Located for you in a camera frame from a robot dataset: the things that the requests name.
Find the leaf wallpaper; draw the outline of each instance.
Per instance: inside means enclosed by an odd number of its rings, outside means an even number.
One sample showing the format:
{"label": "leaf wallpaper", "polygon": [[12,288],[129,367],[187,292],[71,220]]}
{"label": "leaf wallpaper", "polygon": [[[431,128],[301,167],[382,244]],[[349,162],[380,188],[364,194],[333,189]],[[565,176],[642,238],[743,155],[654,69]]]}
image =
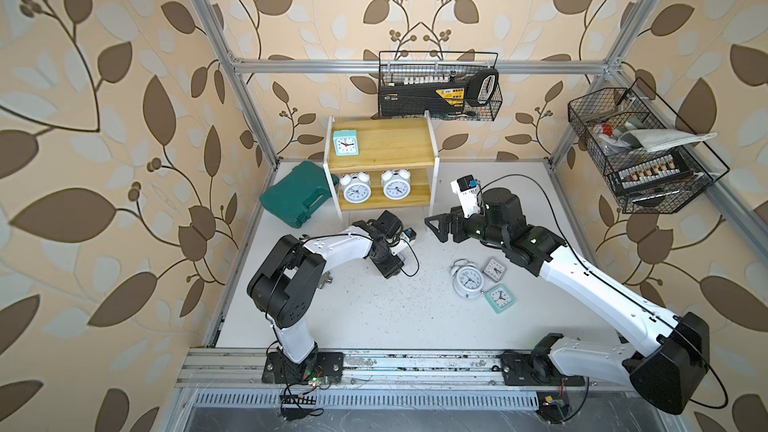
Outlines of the leaf wallpaper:
{"label": "leaf wallpaper", "polygon": [[266,166],[187,0],[2,3],[0,428],[151,430]]}
{"label": "leaf wallpaper", "polygon": [[359,60],[365,50],[601,60],[637,0],[210,0],[246,59]]}
{"label": "leaf wallpaper", "polygon": [[[767,51],[766,0],[661,0],[624,63],[648,83],[649,98],[659,94],[679,111],[678,129],[718,133],[710,144],[731,167],[723,180],[766,224]],[[574,148],[561,170],[604,269],[647,299],[709,323],[711,362],[730,405],[691,404],[692,428],[768,430],[766,265],[705,196],[671,216],[620,214],[586,153]],[[709,375],[694,398],[720,404],[723,396]]]}
{"label": "leaf wallpaper", "polygon": [[[586,93],[577,75],[502,75],[504,102],[493,122],[435,120],[443,158],[549,157],[568,124],[568,101]],[[253,74],[248,87],[278,155],[322,160],[328,117],[361,120],[375,115],[376,83],[342,74]],[[254,148],[243,130],[242,146]],[[260,157],[258,146],[256,154]]]}

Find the white alarm clock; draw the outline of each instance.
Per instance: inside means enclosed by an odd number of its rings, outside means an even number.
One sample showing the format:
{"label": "white alarm clock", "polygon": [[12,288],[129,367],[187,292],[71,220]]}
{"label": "white alarm clock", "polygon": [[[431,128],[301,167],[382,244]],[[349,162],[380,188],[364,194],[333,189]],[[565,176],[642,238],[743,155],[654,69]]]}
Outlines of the white alarm clock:
{"label": "white alarm clock", "polygon": [[[456,265],[456,262],[464,262],[464,265]],[[451,275],[453,275],[453,290],[460,297],[477,298],[482,294],[485,284],[482,273],[477,266],[466,259],[459,259],[453,263]]]}
{"label": "white alarm clock", "polygon": [[344,198],[350,204],[362,204],[371,197],[371,178],[365,172],[342,176],[339,184],[344,191]]}
{"label": "white alarm clock", "polygon": [[384,196],[391,200],[402,200],[411,193],[411,173],[404,168],[387,170],[382,173]]}

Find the shelf board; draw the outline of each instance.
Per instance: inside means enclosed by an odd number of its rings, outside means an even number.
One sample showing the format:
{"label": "shelf board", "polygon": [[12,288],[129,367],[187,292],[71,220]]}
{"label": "shelf board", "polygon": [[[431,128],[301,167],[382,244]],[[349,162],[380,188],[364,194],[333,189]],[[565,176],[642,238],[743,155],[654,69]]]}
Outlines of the shelf board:
{"label": "shelf board", "polygon": [[341,210],[367,210],[370,208],[428,207],[429,185],[411,183],[411,193],[400,200],[391,200],[384,196],[384,189],[379,184],[371,187],[371,197],[362,204],[350,204],[344,199],[344,192],[339,189],[339,207]]}
{"label": "shelf board", "polygon": [[427,119],[342,121],[333,123],[333,129],[328,131],[331,137],[334,130],[357,130],[360,154],[339,157],[331,145],[328,152],[331,173],[380,172],[435,165]]}

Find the mounting plate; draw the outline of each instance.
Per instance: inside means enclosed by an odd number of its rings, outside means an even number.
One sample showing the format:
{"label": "mounting plate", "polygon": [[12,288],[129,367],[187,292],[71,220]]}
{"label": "mounting plate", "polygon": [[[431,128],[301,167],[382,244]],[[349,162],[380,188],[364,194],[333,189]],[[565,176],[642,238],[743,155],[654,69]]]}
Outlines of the mounting plate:
{"label": "mounting plate", "polygon": [[583,387],[586,384],[581,375],[562,375],[554,367],[551,368],[548,382],[537,378],[531,365],[530,354],[520,354],[519,352],[507,350],[499,355],[498,358],[502,361],[504,385],[551,385],[559,387],[561,380],[565,387]]}
{"label": "mounting plate", "polygon": [[[261,382],[263,384],[287,384],[283,373],[283,363],[287,365],[288,359],[283,358],[282,352],[269,352],[264,363]],[[341,375],[344,371],[344,354],[342,352],[318,352],[313,369],[320,372],[323,377],[328,377],[332,384],[338,384],[341,382]],[[291,384],[307,384],[309,382],[302,380],[294,370],[288,370],[287,375]]]}

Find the black wire basket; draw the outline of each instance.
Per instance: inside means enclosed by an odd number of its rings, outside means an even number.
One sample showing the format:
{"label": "black wire basket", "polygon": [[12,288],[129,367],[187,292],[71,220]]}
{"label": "black wire basket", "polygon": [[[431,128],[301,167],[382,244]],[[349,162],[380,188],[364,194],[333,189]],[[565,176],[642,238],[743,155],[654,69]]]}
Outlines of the black wire basket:
{"label": "black wire basket", "polygon": [[495,69],[498,54],[443,51],[433,55],[435,53],[427,50],[379,52],[378,118],[424,117],[424,112],[429,111],[431,118],[440,120],[495,120],[502,107],[498,77],[497,86],[484,100],[466,100],[464,94],[473,77]]}
{"label": "black wire basket", "polygon": [[[730,168],[705,142],[676,146],[659,152],[631,149],[606,152],[595,133],[607,133],[624,126],[628,120],[640,121],[646,129],[668,127],[652,113],[644,91],[651,88],[636,80],[626,88],[605,88],[571,100],[568,121],[586,146],[605,183],[624,213],[674,214],[688,202],[723,177]],[[694,130],[666,100],[656,95],[685,124]]]}

